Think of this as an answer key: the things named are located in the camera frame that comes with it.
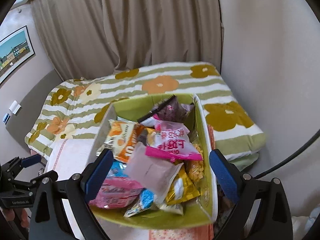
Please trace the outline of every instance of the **bed sheet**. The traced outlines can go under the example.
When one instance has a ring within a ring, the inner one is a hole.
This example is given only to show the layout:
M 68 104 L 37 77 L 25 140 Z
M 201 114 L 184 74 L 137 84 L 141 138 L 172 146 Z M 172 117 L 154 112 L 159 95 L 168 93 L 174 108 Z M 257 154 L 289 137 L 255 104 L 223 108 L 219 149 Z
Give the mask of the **bed sheet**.
M 205 62 L 163 63 L 94 80 L 67 80 L 49 93 L 25 142 L 48 160 L 55 140 L 94 138 L 111 102 L 166 92 L 198 95 L 216 147 L 240 170 L 257 160 L 265 145 L 264 133 L 215 67 Z

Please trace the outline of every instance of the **green cardboard box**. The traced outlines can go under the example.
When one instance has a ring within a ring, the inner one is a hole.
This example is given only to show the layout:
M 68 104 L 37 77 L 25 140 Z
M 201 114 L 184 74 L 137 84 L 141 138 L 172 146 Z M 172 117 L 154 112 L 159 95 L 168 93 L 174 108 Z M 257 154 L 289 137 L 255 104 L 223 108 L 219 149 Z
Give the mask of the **green cardboard box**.
M 170 97 L 172 94 L 153 94 L 130 98 L 112 103 L 101 122 L 99 132 L 95 137 L 88 163 L 96 159 L 96 151 L 104 143 L 110 130 L 108 120 L 116 120 L 117 116 L 136 121 L 147 114 L 155 103 Z M 218 214 L 218 197 L 216 177 L 209 165 L 211 145 L 203 108 L 196 94 L 175 94 L 178 101 L 184 104 L 195 104 L 193 117 L 185 125 L 190 131 L 197 130 L 198 140 L 204 154 L 204 177 L 196 184 L 201 196 L 184 205 L 184 215 L 176 215 L 164 211 L 144 211 L 136 216 L 125 218 L 123 209 L 100 209 L 91 207 L 93 213 L 105 220 L 128 227 L 144 229 L 174 229 L 189 228 L 214 222 Z

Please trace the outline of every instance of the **beige curtain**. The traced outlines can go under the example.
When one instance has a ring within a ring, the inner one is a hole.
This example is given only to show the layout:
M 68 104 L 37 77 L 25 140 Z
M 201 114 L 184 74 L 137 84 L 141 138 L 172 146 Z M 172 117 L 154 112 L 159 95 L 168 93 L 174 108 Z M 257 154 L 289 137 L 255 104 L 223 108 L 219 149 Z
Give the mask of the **beige curtain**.
M 220 69 L 218 0 L 31 0 L 36 29 L 63 79 L 170 61 Z

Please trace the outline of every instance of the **white pillow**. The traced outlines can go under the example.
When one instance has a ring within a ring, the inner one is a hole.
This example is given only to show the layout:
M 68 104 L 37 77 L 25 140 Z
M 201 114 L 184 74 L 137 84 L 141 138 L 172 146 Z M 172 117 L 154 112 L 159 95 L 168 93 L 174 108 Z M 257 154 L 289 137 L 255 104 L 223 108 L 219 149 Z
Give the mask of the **white pillow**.
M 65 139 L 52 144 L 52 153 L 45 172 L 54 170 L 58 180 L 69 179 L 75 173 L 82 173 L 91 151 L 94 139 Z

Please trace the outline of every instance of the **picture frame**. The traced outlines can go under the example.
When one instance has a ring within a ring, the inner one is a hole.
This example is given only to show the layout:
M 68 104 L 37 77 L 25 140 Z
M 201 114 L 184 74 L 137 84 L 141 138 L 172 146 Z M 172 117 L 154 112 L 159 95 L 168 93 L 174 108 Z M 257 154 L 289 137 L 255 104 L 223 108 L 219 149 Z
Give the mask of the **picture frame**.
M 28 28 L 23 26 L 0 41 L 0 84 L 34 55 Z

